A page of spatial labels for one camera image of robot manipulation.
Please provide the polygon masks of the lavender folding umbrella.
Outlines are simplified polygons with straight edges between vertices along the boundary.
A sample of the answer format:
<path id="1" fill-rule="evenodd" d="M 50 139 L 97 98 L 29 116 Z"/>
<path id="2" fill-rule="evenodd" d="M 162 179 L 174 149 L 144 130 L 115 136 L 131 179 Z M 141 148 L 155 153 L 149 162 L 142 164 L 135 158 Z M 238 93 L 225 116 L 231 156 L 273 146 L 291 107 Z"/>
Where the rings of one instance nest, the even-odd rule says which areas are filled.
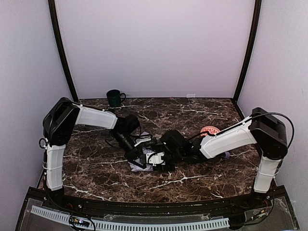
<path id="1" fill-rule="evenodd" d="M 137 136 L 136 139 L 141 137 L 151 136 L 150 134 L 143 134 Z M 206 131 L 206 135 L 202 133 L 196 134 L 191 138 L 185 138 L 177 130 L 167 131 L 159 140 L 157 139 L 157 144 L 152 146 L 138 146 L 142 147 L 143 153 L 150 152 L 165 152 L 165 154 L 173 154 L 179 158 L 178 163 L 187 164 L 199 164 L 207 161 L 207 158 L 200 151 L 200 143 L 202 138 L 212 138 L 215 135 L 210 134 Z M 139 171 L 159 171 L 157 166 L 146 165 L 135 165 L 129 163 L 131 170 L 134 172 Z"/>

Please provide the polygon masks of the red patterned ceramic bowl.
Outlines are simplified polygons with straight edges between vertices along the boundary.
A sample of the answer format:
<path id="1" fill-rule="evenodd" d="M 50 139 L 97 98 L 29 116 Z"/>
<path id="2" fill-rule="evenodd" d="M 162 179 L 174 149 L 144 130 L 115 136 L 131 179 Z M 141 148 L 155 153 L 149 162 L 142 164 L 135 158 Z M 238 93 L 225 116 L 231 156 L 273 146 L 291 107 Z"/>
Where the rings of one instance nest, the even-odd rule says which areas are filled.
<path id="1" fill-rule="evenodd" d="M 215 134 L 217 134 L 217 133 L 220 132 L 220 130 L 219 130 L 217 127 L 214 127 L 214 126 L 205 126 L 205 127 L 203 127 L 203 128 L 201 129 L 200 132 L 201 132 L 203 135 L 206 135 L 206 131 L 209 132 L 210 134 L 213 134 L 213 135 L 215 135 Z"/>

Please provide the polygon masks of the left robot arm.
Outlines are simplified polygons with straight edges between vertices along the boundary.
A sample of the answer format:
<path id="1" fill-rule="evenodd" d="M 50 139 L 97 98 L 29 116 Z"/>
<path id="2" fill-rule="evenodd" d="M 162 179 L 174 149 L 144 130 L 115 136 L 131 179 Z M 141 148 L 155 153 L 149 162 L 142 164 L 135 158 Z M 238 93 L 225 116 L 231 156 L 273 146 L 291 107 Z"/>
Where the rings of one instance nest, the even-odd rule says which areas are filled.
<path id="1" fill-rule="evenodd" d="M 133 164 L 142 154 L 142 147 L 132 139 L 132 132 L 140 126 L 134 115 L 118 117 L 110 111 L 74 103 L 62 97 L 43 119 L 45 184 L 50 191 L 62 189 L 63 156 L 76 125 L 87 125 L 110 130 L 111 135 Z"/>

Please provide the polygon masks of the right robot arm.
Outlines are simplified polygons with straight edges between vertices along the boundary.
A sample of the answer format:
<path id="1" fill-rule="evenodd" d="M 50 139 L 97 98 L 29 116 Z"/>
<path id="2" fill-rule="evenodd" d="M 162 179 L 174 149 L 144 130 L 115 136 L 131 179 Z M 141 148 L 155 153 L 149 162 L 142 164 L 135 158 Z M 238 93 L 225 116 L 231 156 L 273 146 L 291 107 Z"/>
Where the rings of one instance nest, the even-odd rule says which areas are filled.
<path id="1" fill-rule="evenodd" d="M 267 193 L 294 139 L 294 134 L 287 139 L 286 126 L 278 116 L 289 120 L 286 115 L 257 107 L 250 116 L 214 134 L 206 130 L 185 138 L 177 130 L 169 130 L 160 139 L 158 161 L 165 165 L 181 161 L 201 163 L 227 151 L 257 144 L 262 156 L 253 191 Z"/>

